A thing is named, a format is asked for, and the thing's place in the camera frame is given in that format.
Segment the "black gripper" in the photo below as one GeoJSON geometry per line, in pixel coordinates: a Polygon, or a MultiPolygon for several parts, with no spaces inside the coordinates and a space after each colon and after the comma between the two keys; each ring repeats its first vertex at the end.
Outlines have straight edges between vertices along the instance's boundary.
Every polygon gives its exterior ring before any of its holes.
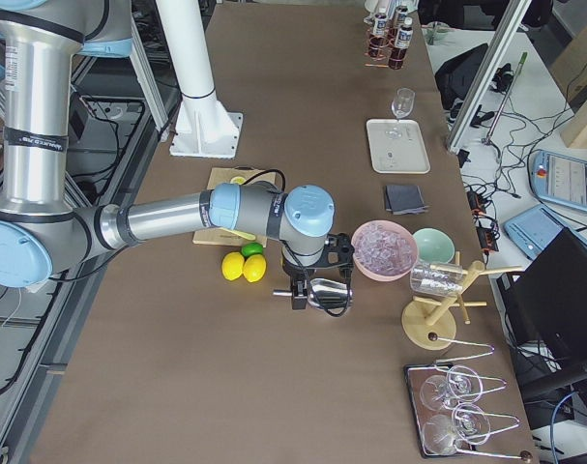
{"type": "Polygon", "coordinates": [[[305,269],[282,259],[282,269],[289,276],[290,303],[293,309],[305,309],[308,303],[308,278],[305,269]]]}

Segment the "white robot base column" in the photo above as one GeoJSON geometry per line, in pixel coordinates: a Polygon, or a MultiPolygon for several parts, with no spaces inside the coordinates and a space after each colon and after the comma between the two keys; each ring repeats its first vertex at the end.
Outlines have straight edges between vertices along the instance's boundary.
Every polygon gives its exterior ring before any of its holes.
{"type": "Polygon", "coordinates": [[[231,160],[243,115],[217,97],[198,3],[163,0],[157,8],[182,94],[170,154],[231,160]]]}

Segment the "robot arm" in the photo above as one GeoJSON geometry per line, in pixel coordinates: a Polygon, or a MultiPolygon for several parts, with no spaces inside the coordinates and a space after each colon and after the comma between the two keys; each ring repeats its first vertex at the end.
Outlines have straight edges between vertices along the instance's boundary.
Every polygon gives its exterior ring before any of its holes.
{"type": "Polygon", "coordinates": [[[74,208],[64,197],[72,59],[132,50],[127,1],[0,1],[6,43],[0,285],[27,287],[106,252],[223,227],[283,244],[288,271],[321,266],[335,212],[317,186],[223,183],[143,205],[74,208]]]}

